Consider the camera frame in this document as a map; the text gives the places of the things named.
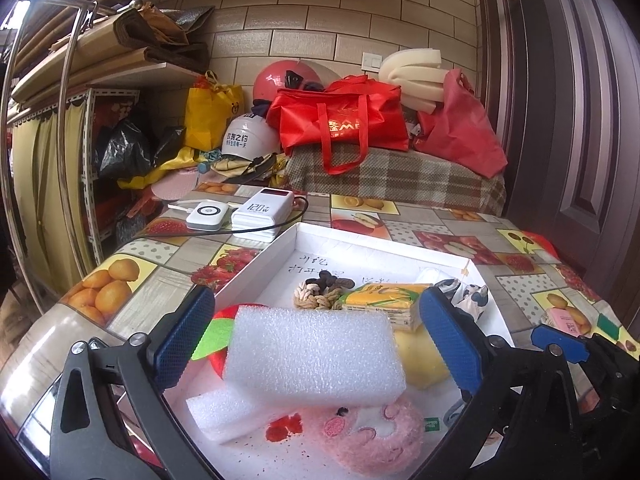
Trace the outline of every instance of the white foam block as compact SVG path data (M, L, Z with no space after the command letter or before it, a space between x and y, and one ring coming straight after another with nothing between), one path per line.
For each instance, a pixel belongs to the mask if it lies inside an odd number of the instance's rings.
M200 431L219 444L251 433L291 411L267 406L232 384L191 397L187 406Z
M381 313L240 308L223 378L277 406L382 406L404 391Z

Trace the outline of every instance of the red plush toy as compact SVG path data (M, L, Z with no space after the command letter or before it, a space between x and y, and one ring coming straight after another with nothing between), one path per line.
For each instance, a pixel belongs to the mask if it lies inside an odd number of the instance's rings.
M242 303L242 304L228 306L227 308L223 308L222 310L214 314L213 319L211 320L210 326L212 324L215 324L215 320L217 319L235 319L236 314L238 313L238 309L241 306L265 306L265 305L260 303ZM207 356L207 358L209 359L209 362L211 363L211 366L213 366L213 369L216 371L216 373L219 375L220 378L222 378L222 371L225 369L226 349L227 347L225 346L223 349L217 350Z

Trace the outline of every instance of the yellow tissue package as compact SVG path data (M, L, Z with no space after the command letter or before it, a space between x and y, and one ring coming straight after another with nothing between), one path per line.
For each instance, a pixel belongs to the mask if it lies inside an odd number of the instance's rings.
M394 330L412 332L420 325L418 298L427 283L367 283L340 298L345 310L384 312Z

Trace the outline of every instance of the black plastic bag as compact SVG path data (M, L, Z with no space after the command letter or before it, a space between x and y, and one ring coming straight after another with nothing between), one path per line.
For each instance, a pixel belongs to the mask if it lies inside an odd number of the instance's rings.
M96 172L100 170L100 165L102 164L102 159L104 158L104 152L107 150L109 139L111 139L112 131L113 129L108 126L101 126L100 131L98 132L98 136L95 139L93 165Z
M118 247L130 242L146 225L146 217L138 213L133 218L124 215L116 222L116 243Z
M184 146L184 126L167 126L162 132L162 139L158 143L154 155L154 168L174 158Z
M144 114L131 114L116 124L99 160L100 178L122 178L130 180L151 171L151 147L148 121Z

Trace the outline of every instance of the red tote bag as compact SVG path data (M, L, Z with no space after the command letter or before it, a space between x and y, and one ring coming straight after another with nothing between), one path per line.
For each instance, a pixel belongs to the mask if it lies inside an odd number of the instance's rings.
M359 165L369 146L407 151L409 138L400 107L400 87L348 76L325 92L282 89L267 113L267 123L280 132L289 154L293 146L321 144L324 169L340 174ZM358 160L331 166L331 143L360 145Z
M456 162L485 178L493 178L507 165L486 111L460 69L449 70L444 78L444 107L433 114L418 112L418 119L418 152Z

